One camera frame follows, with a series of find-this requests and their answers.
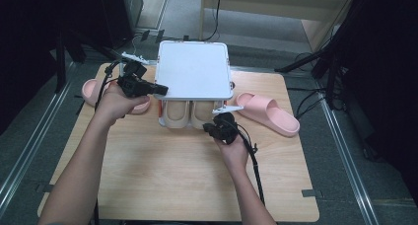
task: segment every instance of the pink slipper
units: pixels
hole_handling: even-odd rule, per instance
[[[236,97],[236,103],[244,107],[239,113],[284,136],[291,137],[299,132],[299,122],[292,115],[280,109],[273,99],[242,93]]]
[[[99,92],[101,91],[103,79],[91,79],[84,83],[81,89],[81,95],[84,101],[90,106],[95,106],[99,98]],[[107,89],[108,84],[104,86],[104,92]]]
[[[91,79],[91,80],[86,81],[86,83],[84,83],[82,91],[81,91],[81,95],[83,96],[84,101],[86,101],[88,105],[93,106],[93,107],[96,105],[96,102],[98,101],[98,98],[99,98],[99,92],[101,91],[102,82],[103,82],[103,79]],[[104,92],[107,89],[107,87],[108,87],[108,84],[104,86]],[[138,105],[130,113],[131,114],[143,113],[144,111],[148,109],[148,107],[150,106],[150,103],[151,101],[148,101],[145,104]]]

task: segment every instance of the gray floor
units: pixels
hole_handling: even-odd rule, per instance
[[[199,0],[167,0],[164,15],[161,17],[160,30],[165,36],[191,38],[198,36]],[[213,32],[212,10],[205,11],[205,36]],[[245,71],[273,72],[273,68],[286,66],[295,61],[299,53],[309,52],[310,48],[299,20],[257,16],[234,12],[220,12],[219,34],[217,41],[228,45],[230,61],[233,66]],[[156,59],[158,45],[155,38],[136,42],[137,54],[145,58]],[[127,43],[121,52],[132,52],[133,46]],[[72,126],[77,119],[77,110],[83,103],[77,98],[83,83],[93,78],[105,58],[87,48],[88,59],[77,64],[74,78],[70,82],[68,93],[57,110],[51,125],[39,142],[38,152],[28,167],[20,186],[9,203],[0,224],[32,224],[36,221],[37,206],[42,198],[35,189],[39,184],[48,183],[65,147]],[[285,75],[288,88],[315,88],[317,82],[311,78],[310,65]],[[320,84],[326,85],[325,79]],[[0,179],[12,171],[21,152],[31,141],[31,132],[35,131],[42,114],[53,98],[55,79],[52,78],[38,92],[35,98],[22,110],[9,129],[0,136]],[[289,91],[294,112],[309,92]],[[304,103],[304,107],[317,100],[316,95]],[[411,200],[399,173],[389,164],[374,163],[365,159],[361,141],[345,112],[333,112],[338,128],[348,147],[350,157],[360,175],[373,209],[380,224],[418,224],[418,210]],[[333,137],[332,127],[321,105],[306,113],[301,119],[301,141],[308,168],[317,191],[319,220],[313,224],[371,224],[364,220],[355,189],[352,187],[347,168],[341,159],[341,153]],[[118,224],[118,221],[103,221],[103,224]]]

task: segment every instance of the black cable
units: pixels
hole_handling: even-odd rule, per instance
[[[320,103],[320,101],[322,101],[324,99],[325,99],[325,97],[322,97],[322,98],[316,100],[313,104],[309,105],[302,113],[298,113],[296,115],[296,119],[300,119],[302,117],[302,115],[304,115],[305,113],[307,113],[310,110],[314,109],[314,107],[316,107]]]
[[[203,41],[209,40],[210,38],[213,37],[213,35],[218,32],[218,23],[219,23],[219,6],[221,5],[221,0],[218,0],[218,6],[216,8],[216,19],[215,19],[215,31],[213,32],[213,34],[210,37],[207,37],[205,39],[203,39]]]
[[[221,120],[222,122],[224,122],[224,123],[228,124],[230,127],[232,127],[237,132],[237,134],[243,139],[246,151],[248,151],[249,157],[251,158],[251,161],[252,161],[252,167],[254,169],[254,175],[255,175],[255,180],[257,182],[257,187],[258,187],[258,193],[259,193],[259,196],[260,196],[260,200],[265,205],[264,193],[263,193],[263,189],[262,189],[262,185],[261,185],[261,178],[260,178],[260,174],[258,172],[258,162],[255,158],[255,152],[257,151],[256,144],[254,144],[254,148],[252,148],[252,146],[250,144],[251,140],[249,138],[249,134],[247,133],[247,131],[241,125],[237,124],[237,126],[241,127],[245,131],[246,137],[243,135],[243,133],[237,127],[235,127],[230,122],[228,122],[224,119],[221,119],[221,118],[219,118],[219,120]]]
[[[105,77],[104,77],[104,81],[102,82],[101,90],[99,91],[98,101],[97,101],[97,102],[96,102],[96,104],[95,104],[95,110],[98,108],[98,106],[99,106],[99,102],[100,102],[100,101],[101,101],[101,99],[102,99],[102,94],[103,94],[103,92],[104,92],[104,90],[105,90],[106,81],[107,81],[107,79],[111,76],[111,73],[112,73],[112,71],[113,71],[114,67],[115,67],[118,63],[120,63],[120,61],[119,61],[119,60],[114,61],[114,62],[113,62],[113,63],[111,63],[111,64],[110,64],[110,66],[108,66],[108,67],[105,69],[105,71],[104,71],[104,73],[105,73]]]

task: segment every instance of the wooden tabletop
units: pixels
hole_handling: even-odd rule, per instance
[[[97,75],[103,78],[105,67]],[[155,67],[147,66],[143,79],[154,82]],[[292,112],[284,79],[279,74],[232,71],[233,98],[251,92],[277,101]],[[169,221],[240,221],[233,182],[213,139],[203,130],[169,129],[158,123],[158,101],[139,115],[127,115],[110,129],[99,191],[101,219]],[[75,152],[94,113],[85,104],[70,135],[55,173],[53,185]],[[276,221],[314,222],[319,212],[299,135],[287,138],[245,118],[238,124],[257,143],[259,173],[266,207]],[[257,190],[251,160],[247,172]],[[43,198],[40,214],[47,194]]]

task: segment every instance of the white surface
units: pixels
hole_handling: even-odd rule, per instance
[[[160,43],[155,82],[169,87],[159,100],[229,100],[231,71],[227,46],[219,42]]]

